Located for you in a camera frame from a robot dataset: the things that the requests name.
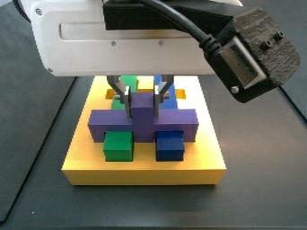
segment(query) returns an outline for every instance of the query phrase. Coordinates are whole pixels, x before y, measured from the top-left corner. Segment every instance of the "block puzzle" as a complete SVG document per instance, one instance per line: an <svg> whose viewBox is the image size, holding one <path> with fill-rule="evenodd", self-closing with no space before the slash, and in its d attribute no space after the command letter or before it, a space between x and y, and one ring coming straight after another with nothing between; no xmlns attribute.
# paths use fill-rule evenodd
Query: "block puzzle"
<svg viewBox="0 0 307 230"><path fill-rule="evenodd" d="M182 131L159 131L157 133L158 161L183 161L185 143Z"/></svg>
<svg viewBox="0 0 307 230"><path fill-rule="evenodd" d="M137 86L137 79L127 77L122 77L125 84L131 84ZM158 85L162 76L155 75L154 85ZM157 159L158 161L182 161L183 160L183 141L194 142L198 128L198 119L194 110L178 110L178 101L177 101L177 92L175 86L171 85L170 89L170 99L166 99L163 104L161 105L162 110L167 110L159 113L159 118L155 118L155 107L154 107L154 92L151 93L133 93L131 95L131 119L125 119L123 107L122 104L118 103L117 100L113 102L113 109L119 111L93 111L89 128L94 137L94 141L98 142L110 142L113 139L106 138L105 134L114 131L131 131L134 132L134 138L138 143L153 143L155 141L155 132L163 131L182 131L182 139L174 139L170 137L169 139L157 138ZM106 154L106 161L121 161L121 156L123 149L115 151L115 149L109 150L103 149Z"/></svg>
<svg viewBox="0 0 307 230"><path fill-rule="evenodd" d="M143 83L139 85L143 89L150 89L153 86ZM178 100L179 109L195 109L199 122L195 142L185 143L185 161L158 162L155 144L135 143L134 162L106 162L102 153L106 143L94 143L89 130L89 117L94 109L109 110L113 101L106 100L106 93L110 90L106 76L95 77L63 165L63 172L74 185L219 183L226 172L226 164L198 77L175 76L175 88L185 89L186 93L186 100Z"/></svg>
<svg viewBox="0 0 307 230"><path fill-rule="evenodd" d="M103 145L107 162L133 162L134 139L133 132L109 132Z"/></svg>

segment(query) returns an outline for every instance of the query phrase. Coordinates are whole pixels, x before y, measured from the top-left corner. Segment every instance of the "black wire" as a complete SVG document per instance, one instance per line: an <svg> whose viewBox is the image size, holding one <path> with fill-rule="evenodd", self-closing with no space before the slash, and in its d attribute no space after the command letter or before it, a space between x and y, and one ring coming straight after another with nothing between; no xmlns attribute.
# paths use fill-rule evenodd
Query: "black wire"
<svg viewBox="0 0 307 230"><path fill-rule="evenodd" d="M28 22L31 22L30 17L26 15L24 10L23 10L23 8L22 8L22 6L20 6L19 0L12 0L12 2L14 2L14 5L15 5L15 7L16 7L16 9L18 9L18 12L19 12L20 15L23 16L23 18L24 18Z"/></svg>
<svg viewBox="0 0 307 230"><path fill-rule="evenodd" d="M190 35L197 39L202 48L205 44L210 42L210 45L215 42L215 39L211 35L207 35L191 22L186 16L179 13L173 7L165 4L161 0L138 0L142 4L151 7L155 11L158 11L166 18L169 18Z"/></svg>

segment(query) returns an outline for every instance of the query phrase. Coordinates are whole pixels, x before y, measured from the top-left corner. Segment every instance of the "purple cross-shaped block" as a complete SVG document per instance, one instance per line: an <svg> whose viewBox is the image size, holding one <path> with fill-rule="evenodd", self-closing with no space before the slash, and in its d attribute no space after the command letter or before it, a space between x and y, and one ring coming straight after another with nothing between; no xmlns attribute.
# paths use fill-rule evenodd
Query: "purple cross-shaped block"
<svg viewBox="0 0 307 230"><path fill-rule="evenodd" d="M94 141L105 142L109 131L133 131L137 143L155 141L157 131L183 131L183 141L195 142L198 118L195 110L169 109L155 118L154 93L133 93L131 115L125 110L93 110L89 128Z"/></svg>

